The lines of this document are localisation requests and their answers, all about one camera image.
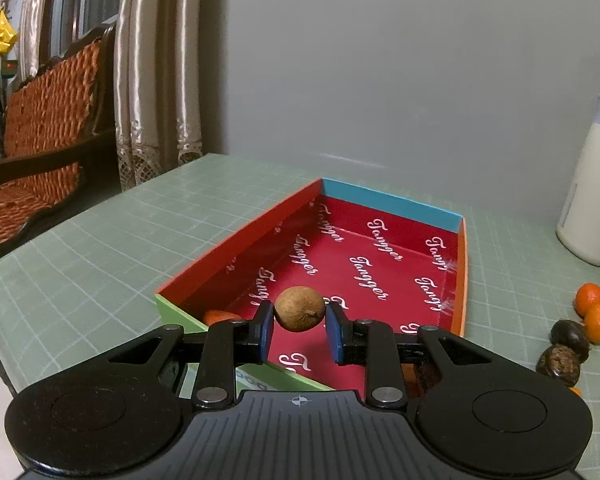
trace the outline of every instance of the round black pad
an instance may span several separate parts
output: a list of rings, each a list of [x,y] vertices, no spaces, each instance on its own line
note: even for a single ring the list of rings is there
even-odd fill
[[[492,430],[522,433],[544,422],[546,408],[532,395],[515,390],[495,390],[474,400],[474,415]]]
[[[104,476],[164,449],[181,418],[176,396],[160,384],[42,381],[14,399],[4,425],[14,450],[33,467]]]
[[[51,416],[72,431],[102,430],[125,414],[125,398],[104,388],[74,390],[60,397],[51,407]]]
[[[519,374],[494,365],[456,370],[456,377],[449,374],[427,392],[416,414],[423,437],[440,455],[507,478],[549,476],[580,459],[591,415],[565,386],[523,368]]]

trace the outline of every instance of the metal rivet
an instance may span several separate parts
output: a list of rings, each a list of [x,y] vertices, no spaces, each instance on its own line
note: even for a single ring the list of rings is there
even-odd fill
[[[393,386],[376,388],[371,396],[378,402],[396,402],[402,398],[402,392]]]
[[[206,404],[225,400],[227,395],[228,393],[226,390],[224,388],[219,388],[218,386],[208,386],[196,393],[196,397]]]

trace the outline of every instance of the ridged black surface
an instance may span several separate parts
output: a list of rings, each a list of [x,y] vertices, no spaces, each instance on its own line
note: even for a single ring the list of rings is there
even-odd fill
[[[441,462],[420,443],[402,416],[369,410],[353,392],[248,391],[234,408],[196,416],[181,439],[152,462],[108,478],[468,480],[478,477]],[[575,474],[564,473],[553,480],[576,478]],[[27,472],[21,479],[42,480],[48,476]]]

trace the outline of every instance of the cardboard tray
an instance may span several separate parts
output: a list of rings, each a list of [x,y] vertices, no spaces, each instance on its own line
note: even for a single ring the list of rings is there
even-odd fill
[[[305,285],[339,301],[349,319],[414,333],[435,324],[464,333],[466,229],[461,215],[364,187],[320,179],[249,222],[157,291],[164,323],[200,332],[206,310],[251,318],[261,300]],[[243,384],[279,390],[356,389],[364,368],[331,361],[323,324],[291,333],[277,322],[264,366]]]

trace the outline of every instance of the brown nut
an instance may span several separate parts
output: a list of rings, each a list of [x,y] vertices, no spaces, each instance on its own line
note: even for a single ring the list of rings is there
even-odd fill
[[[292,286],[276,299],[274,314],[285,330],[304,332],[322,321],[324,299],[308,286]]]
[[[551,345],[538,359],[536,372],[556,379],[565,386],[575,386],[580,378],[580,361],[568,346]]]
[[[552,344],[568,346],[576,352],[580,364],[589,358],[589,339],[584,327],[571,319],[561,319],[555,322],[550,335]]]

